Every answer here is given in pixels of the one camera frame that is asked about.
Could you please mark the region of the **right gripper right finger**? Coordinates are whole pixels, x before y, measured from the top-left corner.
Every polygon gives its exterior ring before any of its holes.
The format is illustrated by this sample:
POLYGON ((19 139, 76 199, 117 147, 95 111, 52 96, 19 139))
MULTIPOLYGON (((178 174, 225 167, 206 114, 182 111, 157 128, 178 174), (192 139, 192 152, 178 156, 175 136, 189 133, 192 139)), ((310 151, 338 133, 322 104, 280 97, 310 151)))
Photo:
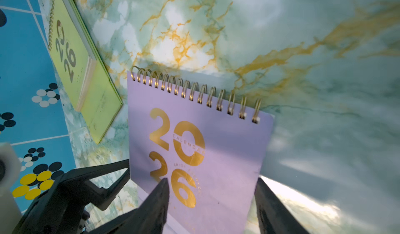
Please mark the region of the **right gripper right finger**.
POLYGON ((309 234, 261 178, 254 195, 262 234, 309 234))

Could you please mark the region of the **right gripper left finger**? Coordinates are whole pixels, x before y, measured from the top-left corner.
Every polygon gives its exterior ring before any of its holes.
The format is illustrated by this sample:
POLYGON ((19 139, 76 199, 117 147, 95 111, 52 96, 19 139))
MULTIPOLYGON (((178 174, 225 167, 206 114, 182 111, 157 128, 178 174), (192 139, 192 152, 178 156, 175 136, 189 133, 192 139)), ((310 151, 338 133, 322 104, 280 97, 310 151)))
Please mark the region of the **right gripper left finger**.
POLYGON ((168 179, 162 179, 137 209, 98 227, 95 234, 161 234, 169 206, 168 179))

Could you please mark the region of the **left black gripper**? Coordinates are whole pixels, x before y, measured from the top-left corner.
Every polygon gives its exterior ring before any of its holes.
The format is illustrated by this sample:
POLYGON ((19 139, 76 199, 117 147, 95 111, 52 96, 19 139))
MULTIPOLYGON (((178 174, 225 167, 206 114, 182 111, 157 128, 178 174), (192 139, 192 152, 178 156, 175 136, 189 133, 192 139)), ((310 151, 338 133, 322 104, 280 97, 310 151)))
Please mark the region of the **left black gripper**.
POLYGON ((52 187, 34 199, 14 234, 85 234, 89 203, 105 211, 130 179, 129 160, 73 169, 58 177, 52 187), (91 180, 125 169, 109 188, 91 180))

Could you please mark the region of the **purple calendar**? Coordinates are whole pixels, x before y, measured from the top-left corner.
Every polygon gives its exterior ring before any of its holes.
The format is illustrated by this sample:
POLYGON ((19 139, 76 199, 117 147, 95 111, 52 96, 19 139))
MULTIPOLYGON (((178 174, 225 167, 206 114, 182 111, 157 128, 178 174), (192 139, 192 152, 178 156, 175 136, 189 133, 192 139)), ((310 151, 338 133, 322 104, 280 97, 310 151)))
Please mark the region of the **purple calendar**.
POLYGON ((127 84, 133 182, 150 193, 167 179, 168 212, 188 233, 242 233, 273 117, 246 99, 137 67, 127 84))

